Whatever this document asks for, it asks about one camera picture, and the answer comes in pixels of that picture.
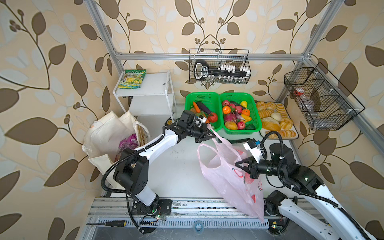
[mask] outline black wire basket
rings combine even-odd
[[[249,50],[189,50],[189,79],[202,83],[247,84],[251,77]]]
[[[285,74],[284,84],[312,130],[339,130],[365,109],[322,63]]]

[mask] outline yellow bell pepper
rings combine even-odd
[[[231,121],[226,122],[224,126],[230,130],[237,130],[237,124]]]
[[[242,102],[240,103],[240,105],[243,106],[243,107],[245,107],[245,108],[247,108],[248,103],[247,103],[246,101],[242,101]]]
[[[249,122],[252,120],[252,118],[250,116],[247,116],[245,114],[241,114],[241,116],[245,119],[245,121],[243,121],[243,122]]]

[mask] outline round bun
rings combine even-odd
[[[291,129],[292,125],[293,125],[293,122],[289,118],[282,118],[280,121],[281,129],[289,130],[289,129]]]
[[[266,104],[263,101],[256,103],[257,110],[262,111],[266,109]]]
[[[280,113],[271,113],[271,118],[280,122],[281,121],[281,114]]]
[[[276,104],[274,102],[268,102],[266,103],[266,108],[274,111],[276,109]]]

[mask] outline bread roll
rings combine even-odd
[[[292,130],[281,130],[281,131],[278,131],[278,133],[280,133],[281,137],[282,138],[294,138],[296,137],[296,133]],[[271,134],[268,136],[268,138],[272,138],[272,139],[278,139],[277,135],[276,134]]]
[[[282,103],[277,103],[276,104],[276,112],[280,113],[282,118],[289,118],[288,113],[285,110],[285,107]]]
[[[259,116],[260,118],[266,118],[266,117],[270,117],[271,113],[273,113],[273,110],[271,109],[262,110],[262,111],[259,111]]]
[[[261,120],[262,120],[262,126],[266,130],[279,131],[281,129],[279,122],[274,120],[271,117],[262,118]]]
[[[281,114],[280,113],[271,113],[271,118],[280,122],[281,121]]]
[[[291,129],[292,125],[293,125],[293,122],[289,118],[282,118],[280,121],[281,129],[289,130],[289,129]]]
[[[263,101],[256,103],[257,110],[262,111],[266,109],[266,104]]]
[[[266,103],[266,108],[274,111],[276,109],[276,104],[274,102],[268,102]]]

